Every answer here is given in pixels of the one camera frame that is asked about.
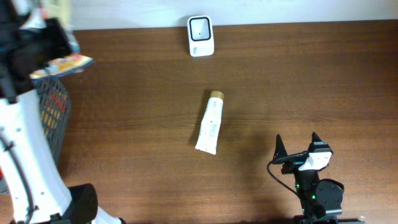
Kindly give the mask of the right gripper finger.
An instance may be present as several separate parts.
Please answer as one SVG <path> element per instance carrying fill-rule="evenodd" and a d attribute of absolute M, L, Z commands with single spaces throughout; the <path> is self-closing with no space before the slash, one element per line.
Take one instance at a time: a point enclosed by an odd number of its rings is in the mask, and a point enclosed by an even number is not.
<path fill-rule="evenodd" d="M 323 141 L 320 139 L 316 132 L 312 133 L 312 140 L 308 146 L 309 152 L 315 152 L 317 149 L 321 149 L 323 147 Z"/>
<path fill-rule="evenodd" d="M 286 157 L 287 157 L 287 151 L 285 149 L 281 135 L 277 134 L 276 141 L 275 141 L 275 151 L 274 151 L 272 163 L 273 164 L 283 164 L 284 159 Z"/>

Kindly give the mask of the yellow snack bag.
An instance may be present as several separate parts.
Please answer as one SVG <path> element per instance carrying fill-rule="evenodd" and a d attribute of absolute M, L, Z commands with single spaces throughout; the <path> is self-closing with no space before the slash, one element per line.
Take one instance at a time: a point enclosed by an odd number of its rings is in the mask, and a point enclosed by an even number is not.
<path fill-rule="evenodd" d="M 70 0 L 41 0 L 40 15 L 42 19 L 56 18 L 64 29 L 68 43 L 72 48 L 72 53 L 67 56 L 56 58 L 49 61 L 49 64 L 40 70 L 30 74 L 33 80 L 41 80 L 50 77 L 64 77 L 78 73 L 94 64 L 90 57 L 80 54 L 80 46 L 73 35 L 71 17 L 72 2 Z"/>

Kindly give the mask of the white tube with tan cap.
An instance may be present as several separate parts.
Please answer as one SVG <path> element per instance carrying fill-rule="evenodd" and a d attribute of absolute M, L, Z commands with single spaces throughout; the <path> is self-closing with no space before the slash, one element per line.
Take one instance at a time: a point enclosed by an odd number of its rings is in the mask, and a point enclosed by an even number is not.
<path fill-rule="evenodd" d="M 216 155 L 218 135 L 224 103 L 224 94 L 212 91 L 208 100 L 195 149 Z"/>

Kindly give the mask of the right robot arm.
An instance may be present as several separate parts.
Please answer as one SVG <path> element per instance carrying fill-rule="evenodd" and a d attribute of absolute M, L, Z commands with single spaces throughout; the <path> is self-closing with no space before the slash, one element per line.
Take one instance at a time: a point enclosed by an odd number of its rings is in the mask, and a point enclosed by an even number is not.
<path fill-rule="evenodd" d="M 321 179 L 318 173 L 328 167 L 333 151 L 316 133 L 306 151 L 287 154 L 281 136 L 275 141 L 274 156 L 269 164 L 282 165 L 283 175 L 292 174 L 295 188 L 275 180 L 300 200 L 302 215 L 294 216 L 294 223 L 338 223 L 345 187 L 332 179 Z"/>

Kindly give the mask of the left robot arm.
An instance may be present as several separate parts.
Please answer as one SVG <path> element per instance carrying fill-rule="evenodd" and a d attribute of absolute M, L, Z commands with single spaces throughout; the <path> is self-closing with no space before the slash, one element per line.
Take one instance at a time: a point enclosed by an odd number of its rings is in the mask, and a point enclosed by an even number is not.
<path fill-rule="evenodd" d="M 61 23 L 38 1 L 1 2 L 1 171 L 14 223 L 121 223 L 99 205 L 91 184 L 67 187 L 40 120 L 34 72 L 71 56 Z"/>

